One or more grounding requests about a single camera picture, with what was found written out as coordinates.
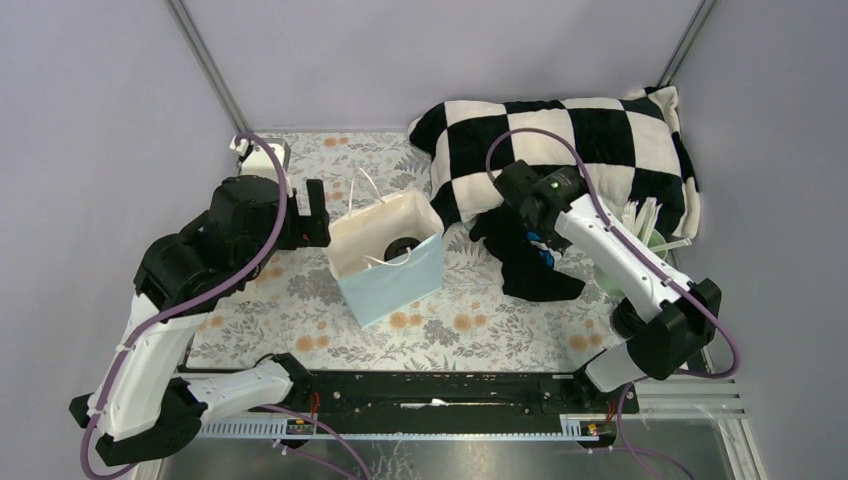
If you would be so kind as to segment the light blue paper bag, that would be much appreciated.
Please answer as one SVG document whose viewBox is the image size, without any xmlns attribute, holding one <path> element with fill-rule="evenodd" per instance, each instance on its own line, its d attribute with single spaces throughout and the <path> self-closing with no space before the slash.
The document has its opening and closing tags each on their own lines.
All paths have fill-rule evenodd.
<svg viewBox="0 0 848 480">
<path fill-rule="evenodd" d="M 383 195 L 364 169 L 352 176 L 347 212 L 330 223 L 323 253 L 359 326 L 443 287 L 444 232 L 422 191 Z"/>
</svg>

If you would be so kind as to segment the black plastic cup lid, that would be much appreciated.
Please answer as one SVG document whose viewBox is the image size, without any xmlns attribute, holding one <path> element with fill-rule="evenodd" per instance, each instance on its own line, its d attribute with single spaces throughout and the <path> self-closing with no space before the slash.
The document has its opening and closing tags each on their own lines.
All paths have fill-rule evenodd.
<svg viewBox="0 0 848 480">
<path fill-rule="evenodd" d="M 401 237 L 393 240 L 384 250 L 383 260 L 388 262 L 406 255 L 419 246 L 420 243 L 421 241 L 414 237 Z"/>
</svg>

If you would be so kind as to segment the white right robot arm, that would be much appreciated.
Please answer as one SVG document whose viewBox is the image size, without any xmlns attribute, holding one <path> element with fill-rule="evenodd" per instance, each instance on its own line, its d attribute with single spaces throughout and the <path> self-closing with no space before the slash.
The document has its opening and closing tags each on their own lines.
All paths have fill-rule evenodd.
<svg viewBox="0 0 848 480">
<path fill-rule="evenodd" d="M 721 292 L 711 280 L 693 282 L 661 260 L 604 206 L 590 179 L 573 167 L 539 176 L 517 161 L 491 178 L 504 203 L 543 240 L 563 239 L 623 291 L 645 326 L 582 368 L 575 402 L 597 412 L 613 390 L 644 377 L 665 380 L 715 337 Z"/>
</svg>

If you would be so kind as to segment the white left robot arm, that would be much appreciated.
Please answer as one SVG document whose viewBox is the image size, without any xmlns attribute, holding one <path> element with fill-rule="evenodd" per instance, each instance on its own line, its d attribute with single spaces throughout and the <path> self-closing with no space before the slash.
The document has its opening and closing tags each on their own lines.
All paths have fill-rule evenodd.
<svg viewBox="0 0 848 480">
<path fill-rule="evenodd" d="M 176 373 L 206 316 L 242 291 L 276 252 L 329 244 L 323 183 L 308 180 L 306 192 L 309 211 L 301 214 L 295 192 L 275 180 L 226 178 L 207 210 L 148 247 L 113 363 L 95 392 L 69 405 L 84 431 L 80 452 L 88 476 L 94 475 L 91 452 L 113 479 L 182 450 L 203 426 L 233 414 L 310 404 L 311 374 L 289 353 L 204 380 Z"/>
</svg>

